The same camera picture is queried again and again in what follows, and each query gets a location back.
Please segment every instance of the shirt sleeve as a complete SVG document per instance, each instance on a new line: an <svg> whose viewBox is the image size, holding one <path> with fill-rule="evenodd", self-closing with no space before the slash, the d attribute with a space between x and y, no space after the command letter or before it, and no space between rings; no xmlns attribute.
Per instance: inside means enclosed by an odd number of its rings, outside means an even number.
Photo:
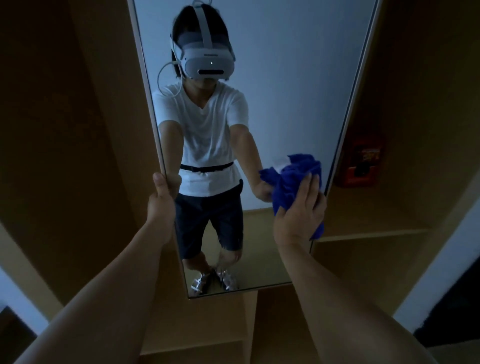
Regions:
<svg viewBox="0 0 480 364"><path fill-rule="evenodd" d="M157 126L166 120L173 120L181 125L177 103L173 97L165 97L156 91L152 94L152 100Z"/></svg>
<svg viewBox="0 0 480 364"><path fill-rule="evenodd" d="M248 127L248 104L245 95L238 92L227 110L227 125L242 124Z"/></svg>

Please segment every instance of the shoe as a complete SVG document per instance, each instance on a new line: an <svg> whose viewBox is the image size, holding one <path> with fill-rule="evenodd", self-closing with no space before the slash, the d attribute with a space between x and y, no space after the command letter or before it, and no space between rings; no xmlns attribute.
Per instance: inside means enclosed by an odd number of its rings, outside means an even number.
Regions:
<svg viewBox="0 0 480 364"><path fill-rule="evenodd" d="M204 295L208 291L208 287L212 282L212 273L199 273L198 278L195 278L189 289L190 297L198 297Z"/></svg>
<svg viewBox="0 0 480 364"><path fill-rule="evenodd" d="M233 278L229 271L226 269L223 271L215 271L216 276L220 280L220 284L226 291L236 291L238 289L237 280Z"/></svg>

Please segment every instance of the blue towel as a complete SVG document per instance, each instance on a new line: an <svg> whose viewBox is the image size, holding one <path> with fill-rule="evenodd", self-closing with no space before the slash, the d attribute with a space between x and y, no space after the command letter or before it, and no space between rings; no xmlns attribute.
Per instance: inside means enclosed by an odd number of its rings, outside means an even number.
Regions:
<svg viewBox="0 0 480 364"><path fill-rule="evenodd" d="M280 173L273 167L260 171L262 181L274 186L272 200L275 215L280 206L285 210L292 206L295 197L297 197L300 183L308 172L320 176L320 187L322 187L322 165L311 154L293 154L288 158L290 164L284 167ZM311 239L320 238L323 232L324 223L322 222Z"/></svg>

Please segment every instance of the mirror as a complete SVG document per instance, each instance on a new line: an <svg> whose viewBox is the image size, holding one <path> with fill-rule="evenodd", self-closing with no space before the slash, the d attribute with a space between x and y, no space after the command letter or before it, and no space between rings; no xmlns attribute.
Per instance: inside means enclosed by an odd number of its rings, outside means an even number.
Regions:
<svg viewBox="0 0 480 364"><path fill-rule="evenodd" d="M328 188L377 7L205 3L134 0L132 20L191 298L290 282L272 235L288 203L277 183L315 168Z"/></svg>

